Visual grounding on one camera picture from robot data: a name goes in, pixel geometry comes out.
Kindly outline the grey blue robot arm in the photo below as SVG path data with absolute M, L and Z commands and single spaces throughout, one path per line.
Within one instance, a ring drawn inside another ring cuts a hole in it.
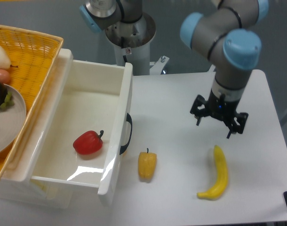
M 222 121 L 229 134 L 243 133 L 247 113 L 236 111 L 262 43 L 249 31 L 268 13 L 266 0 L 221 0 L 210 16 L 194 12 L 180 28 L 180 39 L 216 68 L 209 98 L 198 95 L 191 114 L 200 121 Z M 94 33 L 104 32 L 113 45 L 118 65 L 132 64 L 134 75 L 150 74 L 150 43 L 156 24 L 143 12 L 140 0 L 88 0 L 80 6 L 84 22 Z

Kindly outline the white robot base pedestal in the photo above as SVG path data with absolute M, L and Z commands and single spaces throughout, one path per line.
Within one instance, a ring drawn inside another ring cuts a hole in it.
M 150 44 L 156 34 L 153 18 L 143 13 L 134 23 L 117 22 L 105 30 L 105 35 L 114 48 L 116 64 L 133 66 L 133 75 L 164 74 L 169 57 L 150 60 Z

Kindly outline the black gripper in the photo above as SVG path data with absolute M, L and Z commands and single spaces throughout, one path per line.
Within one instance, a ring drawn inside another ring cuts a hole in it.
M 225 94 L 221 94 L 217 98 L 213 91 L 210 92 L 208 100 L 205 100 L 201 95 L 197 95 L 190 113 L 196 118 L 197 126 L 200 124 L 202 118 L 208 116 L 223 121 L 229 129 L 226 137 L 229 139 L 232 134 L 243 133 L 249 114 L 236 112 L 239 100 L 228 102 L 225 98 Z

